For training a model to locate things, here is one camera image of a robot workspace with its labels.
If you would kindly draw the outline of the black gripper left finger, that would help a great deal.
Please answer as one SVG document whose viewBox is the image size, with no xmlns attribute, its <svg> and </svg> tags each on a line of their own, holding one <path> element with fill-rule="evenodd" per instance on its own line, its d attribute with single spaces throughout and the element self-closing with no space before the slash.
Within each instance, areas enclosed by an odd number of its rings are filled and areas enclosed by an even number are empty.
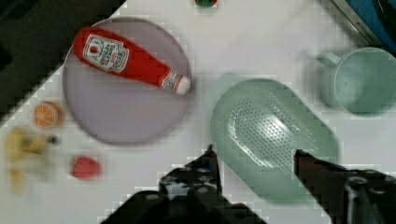
<svg viewBox="0 0 396 224">
<path fill-rule="evenodd" d="M 167 195 L 170 200 L 186 197 L 190 189 L 199 187 L 210 187 L 216 193 L 222 193 L 218 157 L 212 145 L 208 146 L 202 156 L 183 167 L 173 169 L 159 181 L 159 192 Z"/>
</svg>

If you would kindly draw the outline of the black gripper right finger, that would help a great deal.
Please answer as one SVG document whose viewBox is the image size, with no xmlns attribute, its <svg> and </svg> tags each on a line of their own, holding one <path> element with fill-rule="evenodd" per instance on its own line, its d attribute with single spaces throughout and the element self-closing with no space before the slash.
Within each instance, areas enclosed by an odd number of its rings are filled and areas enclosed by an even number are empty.
<svg viewBox="0 0 396 224">
<path fill-rule="evenodd" d="M 299 149 L 294 173 L 332 224 L 396 224 L 396 185 L 373 169 L 347 169 Z"/>
</svg>

